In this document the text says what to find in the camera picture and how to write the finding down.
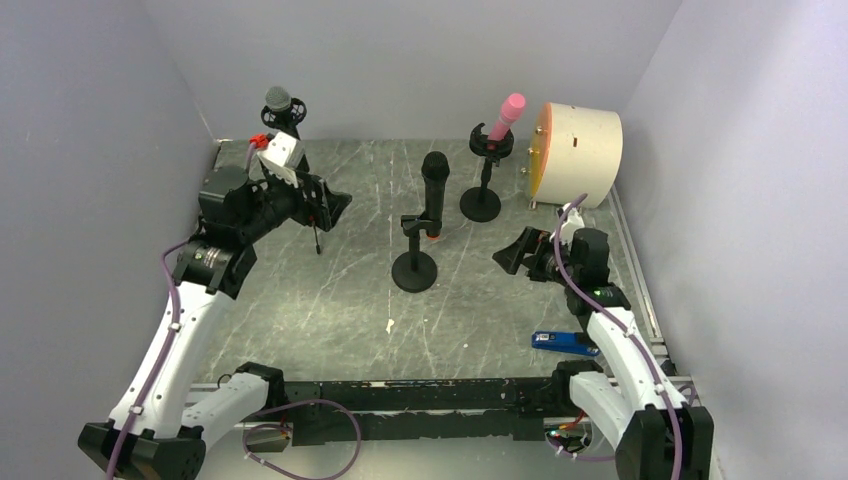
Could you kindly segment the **black round-base shock-mount stand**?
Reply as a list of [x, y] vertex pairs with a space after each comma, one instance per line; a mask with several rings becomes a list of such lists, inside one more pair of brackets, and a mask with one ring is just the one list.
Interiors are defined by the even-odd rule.
[[484, 160], [480, 185], [467, 189], [460, 198], [460, 210], [469, 220], [486, 223], [494, 220], [501, 211], [499, 196], [489, 188], [492, 170], [501, 160], [510, 156], [514, 145], [514, 136], [507, 130], [501, 140], [490, 139], [482, 133], [484, 123], [479, 123], [469, 136], [469, 149]]

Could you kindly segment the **black round-base clip stand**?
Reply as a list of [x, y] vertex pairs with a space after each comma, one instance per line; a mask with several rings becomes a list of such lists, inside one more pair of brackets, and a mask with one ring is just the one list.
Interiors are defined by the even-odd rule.
[[438, 276], [435, 260], [420, 250], [421, 232], [439, 230], [442, 224], [416, 215], [402, 215], [400, 224], [408, 239], [408, 251], [394, 260], [392, 280], [405, 292], [420, 293], [432, 287]]

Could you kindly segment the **black microphone orange end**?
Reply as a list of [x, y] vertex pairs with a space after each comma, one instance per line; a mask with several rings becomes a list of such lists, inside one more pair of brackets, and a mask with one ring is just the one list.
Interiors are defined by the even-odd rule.
[[440, 151], [429, 152], [423, 160], [421, 174], [425, 183], [425, 203], [420, 218], [430, 222], [425, 228], [426, 235], [437, 238], [441, 234], [445, 187], [450, 176], [446, 155]]

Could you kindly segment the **pink microphone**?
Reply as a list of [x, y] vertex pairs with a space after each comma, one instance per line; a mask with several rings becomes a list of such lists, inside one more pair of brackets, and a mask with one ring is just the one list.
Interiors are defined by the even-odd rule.
[[523, 94], [515, 92], [510, 94], [502, 103], [498, 118], [488, 135], [490, 141], [501, 141], [510, 131], [512, 125], [518, 121], [526, 108], [526, 99]]

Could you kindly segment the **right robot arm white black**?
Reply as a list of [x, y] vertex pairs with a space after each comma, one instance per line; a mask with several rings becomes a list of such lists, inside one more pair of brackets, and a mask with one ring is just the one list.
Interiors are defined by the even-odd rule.
[[493, 260], [508, 274], [563, 286], [578, 332], [536, 331], [531, 345], [586, 356], [558, 370], [549, 392], [561, 414], [580, 411], [614, 451], [621, 479], [707, 479], [714, 422], [662, 370], [624, 292], [610, 279], [606, 233], [579, 228], [571, 241], [526, 228]]

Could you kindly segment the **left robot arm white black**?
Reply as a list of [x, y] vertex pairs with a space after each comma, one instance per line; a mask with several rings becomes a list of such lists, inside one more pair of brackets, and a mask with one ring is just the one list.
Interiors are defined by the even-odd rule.
[[256, 242], [286, 221], [330, 231], [351, 201], [308, 172], [293, 182], [270, 173], [253, 179], [238, 166], [207, 174], [196, 230], [164, 270], [168, 300], [150, 347], [108, 419], [86, 424], [78, 438], [107, 478], [193, 479], [236, 423], [281, 415], [289, 401], [283, 372], [254, 362], [196, 405], [186, 400], [213, 330], [256, 263]]

